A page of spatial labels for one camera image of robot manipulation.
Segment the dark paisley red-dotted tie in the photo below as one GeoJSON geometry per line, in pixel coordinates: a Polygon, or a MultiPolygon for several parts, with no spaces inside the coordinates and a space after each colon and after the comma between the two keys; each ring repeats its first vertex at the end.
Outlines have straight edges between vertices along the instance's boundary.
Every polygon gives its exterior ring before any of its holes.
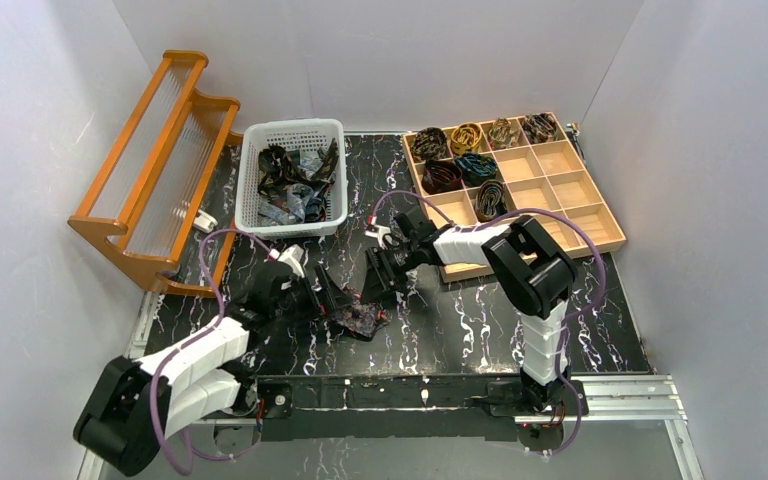
{"type": "Polygon", "coordinates": [[[369,342],[389,324],[389,318],[378,304],[354,304],[330,314],[326,323],[337,333],[369,342]]]}

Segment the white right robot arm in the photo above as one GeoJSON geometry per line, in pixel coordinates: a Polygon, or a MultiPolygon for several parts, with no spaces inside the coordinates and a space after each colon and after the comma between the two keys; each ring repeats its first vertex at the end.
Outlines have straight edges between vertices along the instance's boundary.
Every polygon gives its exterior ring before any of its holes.
{"type": "Polygon", "coordinates": [[[421,265],[474,264],[490,268],[517,310],[523,336],[521,385],[512,393],[493,387],[488,400],[513,411],[542,412],[558,405],[569,382],[564,317],[576,268],[538,220],[517,220],[483,230],[438,227],[418,208],[395,218],[400,233],[377,224],[368,249],[361,300],[380,302],[405,289],[409,272],[421,265]]]}

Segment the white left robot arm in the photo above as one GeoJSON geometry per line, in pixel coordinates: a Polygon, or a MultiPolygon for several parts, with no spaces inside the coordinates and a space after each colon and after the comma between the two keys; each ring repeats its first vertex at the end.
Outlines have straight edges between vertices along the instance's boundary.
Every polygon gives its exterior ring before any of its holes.
{"type": "Polygon", "coordinates": [[[224,313],[176,344],[139,359],[109,361],[76,420],[72,437],[127,477],[143,471],[172,436],[216,412],[262,419],[272,394],[239,360],[271,328],[351,311],[359,293],[324,267],[311,274],[282,262],[262,266],[226,302],[224,313]]]}

